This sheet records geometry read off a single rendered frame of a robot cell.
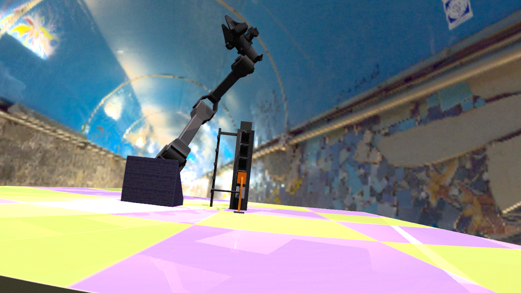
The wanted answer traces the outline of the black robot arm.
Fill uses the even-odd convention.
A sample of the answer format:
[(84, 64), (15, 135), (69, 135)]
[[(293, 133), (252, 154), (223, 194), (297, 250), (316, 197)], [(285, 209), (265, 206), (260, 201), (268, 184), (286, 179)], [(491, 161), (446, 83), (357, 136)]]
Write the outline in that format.
[[(257, 37), (259, 32), (257, 28), (251, 26), (245, 38), (252, 43), (252, 39)], [(222, 96), (231, 88), (231, 86), (241, 77), (254, 72), (254, 65), (258, 61), (262, 61), (263, 54), (257, 55), (253, 48), (247, 49), (242, 55), (236, 58), (231, 65), (232, 72), (224, 78), (222, 82), (209, 94), (203, 95), (197, 100), (190, 112), (190, 122), (181, 132), (180, 136), (173, 140), (170, 144), (166, 144), (155, 158), (166, 160), (174, 160), (179, 162), (180, 171), (185, 167), (187, 157), (190, 153), (188, 145), (197, 133), (201, 125), (209, 122), (218, 111), (218, 103)], [(214, 105), (213, 110), (202, 100), (208, 98)]]

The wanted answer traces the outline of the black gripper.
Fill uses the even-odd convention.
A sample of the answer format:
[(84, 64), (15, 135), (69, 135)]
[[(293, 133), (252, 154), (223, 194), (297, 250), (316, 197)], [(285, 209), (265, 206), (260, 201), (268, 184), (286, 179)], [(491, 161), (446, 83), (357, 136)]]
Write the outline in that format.
[(236, 47), (238, 50), (238, 55), (242, 55), (247, 49), (252, 48), (251, 42), (245, 38), (245, 33), (249, 26), (246, 24), (246, 22), (238, 23), (234, 21), (228, 15), (225, 15), (225, 19), (228, 24), (228, 28), (224, 24), (221, 25), (225, 38), (225, 46), (229, 50), (232, 50)]

